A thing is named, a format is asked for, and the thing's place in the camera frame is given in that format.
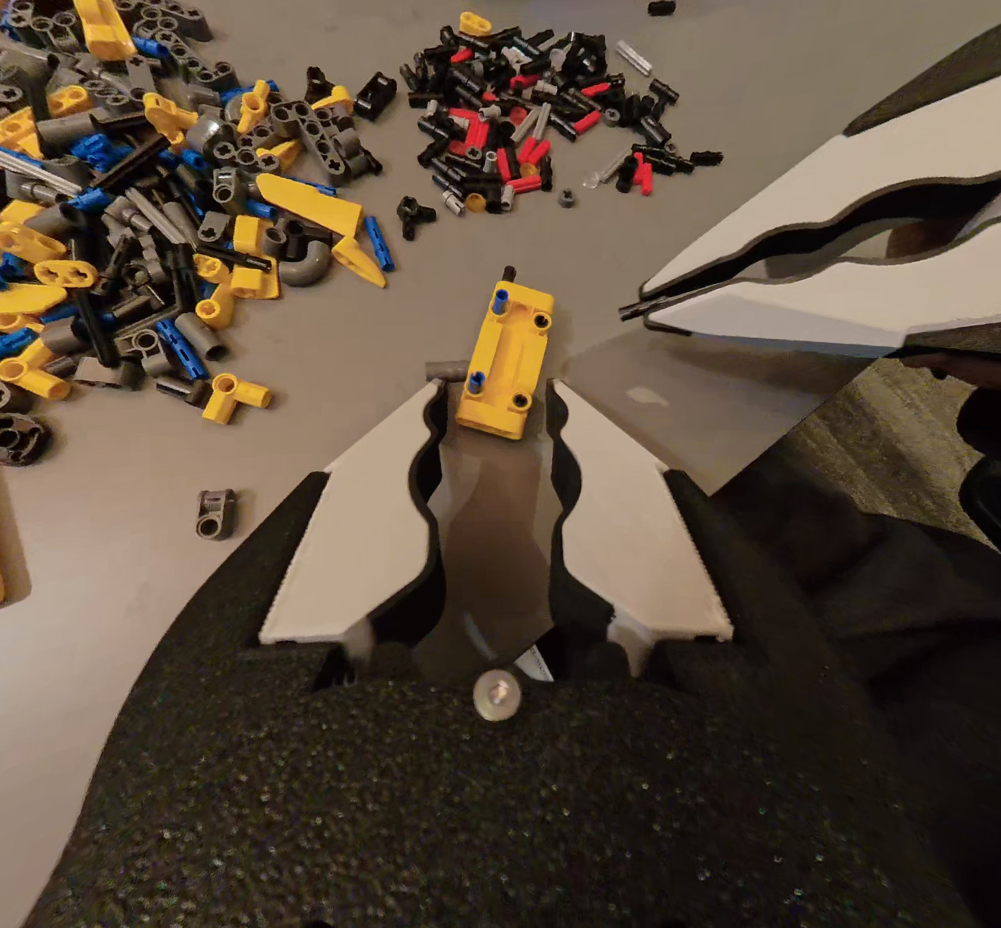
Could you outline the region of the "yellow wedge brick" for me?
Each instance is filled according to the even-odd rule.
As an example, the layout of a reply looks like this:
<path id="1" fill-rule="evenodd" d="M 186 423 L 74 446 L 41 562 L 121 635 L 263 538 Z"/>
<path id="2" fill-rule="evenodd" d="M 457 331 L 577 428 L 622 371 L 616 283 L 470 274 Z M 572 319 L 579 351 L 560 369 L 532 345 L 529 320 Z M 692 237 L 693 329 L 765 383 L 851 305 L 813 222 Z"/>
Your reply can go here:
<path id="1" fill-rule="evenodd" d="M 332 245 L 332 255 L 340 265 L 357 274 L 367 283 L 378 288 L 386 287 L 386 277 L 380 264 L 353 237 L 343 236 Z"/>

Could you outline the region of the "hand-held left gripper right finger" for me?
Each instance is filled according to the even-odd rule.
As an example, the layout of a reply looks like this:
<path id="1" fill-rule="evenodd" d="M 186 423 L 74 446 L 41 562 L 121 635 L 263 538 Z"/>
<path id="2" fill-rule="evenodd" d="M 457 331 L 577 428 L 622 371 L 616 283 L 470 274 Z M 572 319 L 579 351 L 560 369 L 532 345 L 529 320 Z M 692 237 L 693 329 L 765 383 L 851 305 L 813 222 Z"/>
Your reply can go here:
<path id="1" fill-rule="evenodd" d="M 668 465 L 562 380 L 547 382 L 547 433 L 559 503 L 548 610 L 567 670 L 611 646 L 638 677 L 660 643 L 732 643 Z"/>

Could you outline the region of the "yellow brick assembly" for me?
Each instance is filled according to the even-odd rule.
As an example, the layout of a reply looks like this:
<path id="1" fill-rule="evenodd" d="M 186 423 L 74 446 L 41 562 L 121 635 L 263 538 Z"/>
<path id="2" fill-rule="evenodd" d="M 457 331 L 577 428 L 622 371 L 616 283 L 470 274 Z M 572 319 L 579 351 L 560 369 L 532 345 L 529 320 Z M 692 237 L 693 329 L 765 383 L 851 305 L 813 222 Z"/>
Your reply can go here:
<path id="1" fill-rule="evenodd" d="M 554 309 L 554 296 L 518 281 L 494 285 L 457 404 L 460 426 L 511 442 L 522 439 Z"/>

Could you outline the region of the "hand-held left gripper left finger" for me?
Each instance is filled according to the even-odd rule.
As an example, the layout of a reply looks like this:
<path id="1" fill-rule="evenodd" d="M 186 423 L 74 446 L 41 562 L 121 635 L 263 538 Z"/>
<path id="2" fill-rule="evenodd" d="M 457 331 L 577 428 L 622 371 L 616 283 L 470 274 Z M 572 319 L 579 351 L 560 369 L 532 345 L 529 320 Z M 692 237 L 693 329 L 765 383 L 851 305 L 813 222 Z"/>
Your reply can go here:
<path id="1" fill-rule="evenodd" d="M 258 632 L 261 645 L 414 648 L 444 612 L 440 534 L 447 386 L 430 380 L 324 469 L 325 484 Z"/>

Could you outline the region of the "dark grey connector brick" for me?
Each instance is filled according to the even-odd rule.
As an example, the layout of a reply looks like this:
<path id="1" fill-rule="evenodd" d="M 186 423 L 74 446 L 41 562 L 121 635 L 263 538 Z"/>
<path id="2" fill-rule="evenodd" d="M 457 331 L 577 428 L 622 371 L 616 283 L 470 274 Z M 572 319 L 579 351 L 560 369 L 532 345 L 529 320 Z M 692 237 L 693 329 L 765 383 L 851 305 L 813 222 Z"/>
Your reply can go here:
<path id="1" fill-rule="evenodd" d="M 197 498 L 195 534 L 213 542 L 232 537 L 238 517 L 238 497 L 232 489 L 203 490 Z"/>

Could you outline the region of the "yellow tee connector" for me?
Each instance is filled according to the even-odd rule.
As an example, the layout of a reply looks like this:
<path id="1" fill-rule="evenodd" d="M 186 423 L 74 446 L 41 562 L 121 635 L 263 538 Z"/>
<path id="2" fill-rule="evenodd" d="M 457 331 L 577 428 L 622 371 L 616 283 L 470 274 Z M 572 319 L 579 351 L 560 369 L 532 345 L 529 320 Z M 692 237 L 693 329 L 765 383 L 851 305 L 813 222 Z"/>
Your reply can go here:
<path id="1" fill-rule="evenodd" d="M 206 421 L 227 425 L 239 406 L 267 409 L 272 398 L 269 388 L 248 382 L 229 372 L 220 372 L 211 381 L 210 394 L 201 416 Z"/>

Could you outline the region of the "pile of yellow grey bricks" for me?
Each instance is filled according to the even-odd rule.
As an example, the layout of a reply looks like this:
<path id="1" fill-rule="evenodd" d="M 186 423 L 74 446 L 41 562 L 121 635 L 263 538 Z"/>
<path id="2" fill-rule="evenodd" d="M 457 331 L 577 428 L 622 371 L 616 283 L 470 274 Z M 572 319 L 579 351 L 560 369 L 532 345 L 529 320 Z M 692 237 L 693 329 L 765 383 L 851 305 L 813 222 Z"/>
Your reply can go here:
<path id="1" fill-rule="evenodd" d="M 343 236 L 376 259 L 339 191 L 383 170 L 359 90 L 242 85 L 212 37 L 174 0 L 2 0 L 3 468 L 45 457 L 34 407 L 75 386 L 201 416 L 240 300 L 322 282 Z"/>

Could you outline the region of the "pile of black red pins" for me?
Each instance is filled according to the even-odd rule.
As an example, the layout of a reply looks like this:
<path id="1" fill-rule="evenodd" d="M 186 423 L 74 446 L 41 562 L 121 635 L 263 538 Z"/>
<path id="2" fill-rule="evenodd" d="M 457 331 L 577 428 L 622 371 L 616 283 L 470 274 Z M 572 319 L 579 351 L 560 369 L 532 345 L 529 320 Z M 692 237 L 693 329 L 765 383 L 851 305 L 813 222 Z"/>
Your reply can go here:
<path id="1" fill-rule="evenodd" d="M 441 29 L 437 45 L 416 52 L 399 77 L 426 139 L 419 167 L 444 208 L 458 217 L 504 214 L 537 192 L 557 201 L 570 188 L 577 196 L 557 185 L 555 151 L 604 129 L 622 144 L 594 171 L 602 173 L 600 187 L 620 194 L 651 197 L 659 176 L 720 166 L 718 150 L 682 152 L 666 127 L 679 91 L 654 67 L 650 77 L 633 70 L 616 42 L 581 30 L 495 30 L 466 13 L 457 29 Z"/>

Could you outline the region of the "black two-hole connector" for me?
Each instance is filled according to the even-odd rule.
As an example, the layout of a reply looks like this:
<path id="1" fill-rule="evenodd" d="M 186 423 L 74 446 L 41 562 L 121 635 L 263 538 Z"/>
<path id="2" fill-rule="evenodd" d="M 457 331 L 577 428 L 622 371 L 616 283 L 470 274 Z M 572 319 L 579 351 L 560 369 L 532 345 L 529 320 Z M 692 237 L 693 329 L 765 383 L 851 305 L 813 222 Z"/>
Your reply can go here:
<path id="1" fill-rule="evenodd" d="M 377 71 L 355 97 L 355 115 L 369 122 L 377 121 L 394 101 L 397 81 Z"/>

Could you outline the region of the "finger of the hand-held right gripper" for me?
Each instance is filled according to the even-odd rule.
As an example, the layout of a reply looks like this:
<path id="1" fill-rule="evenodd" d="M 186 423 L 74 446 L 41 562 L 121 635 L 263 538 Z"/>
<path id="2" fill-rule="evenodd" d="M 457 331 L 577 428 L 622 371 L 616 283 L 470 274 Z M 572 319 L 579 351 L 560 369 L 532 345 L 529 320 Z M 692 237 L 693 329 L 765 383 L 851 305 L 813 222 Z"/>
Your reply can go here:
<path id="1" fill-rule="evenodd" d="M 999 180 L 1000 83 L 983 82 L 852 135 L 838 135 L 682 249 L 640 290 L 683 296 L 784 254 L 809 254 L 883 219 L 930 217 Z"/>
<path id="2" fill-rule="evenodd" d="M 865 359 L 999 359 L 999 321 L 997 222 L 909 258 L 841 259 L 774 282 L 739 278 L 643 317 L 656 332 Z"/>

